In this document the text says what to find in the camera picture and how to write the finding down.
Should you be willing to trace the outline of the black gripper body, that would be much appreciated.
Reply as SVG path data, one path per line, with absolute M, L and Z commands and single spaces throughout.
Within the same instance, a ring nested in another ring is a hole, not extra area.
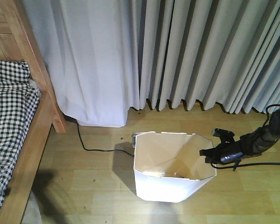
M 240 160 L 243 157 L 240 141 L 219 144 L 215 149 L 212 162 L 215 164 L 226 165 Z

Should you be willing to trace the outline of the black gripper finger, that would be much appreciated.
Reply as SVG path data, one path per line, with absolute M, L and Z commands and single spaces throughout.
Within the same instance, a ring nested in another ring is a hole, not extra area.
M 215 148 L 210 148 L 210 149 L 201 149 L 199 151 L 200 156 L 205 156 L 205 157 L 214 157 L 216 154 L 216 149 Z
M 205 163 L 207 163 L 207 164 L 216 164 L 216 161 L 214 160 L 214 159 L 212 159 L 212 158 L 209 158 L 209 157 L 206 157 L 205 158 Z

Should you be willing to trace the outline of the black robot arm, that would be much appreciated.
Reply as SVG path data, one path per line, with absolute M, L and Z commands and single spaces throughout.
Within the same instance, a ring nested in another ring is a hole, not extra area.
M 233 169 L 242 167 L 240 162 L 243 159 L 262 155 L 280 139 L 280 108 L 268 115 L 266 122 L 268 124 L 264 123 L 254 132 L 240 136 L 238 141 L 234 140 L 233 132 L 215 128 L 212 135 L 218 137 L 221 143 L 214 148 L 201 149 L 199 154 L 211 165 L 233 163 Z

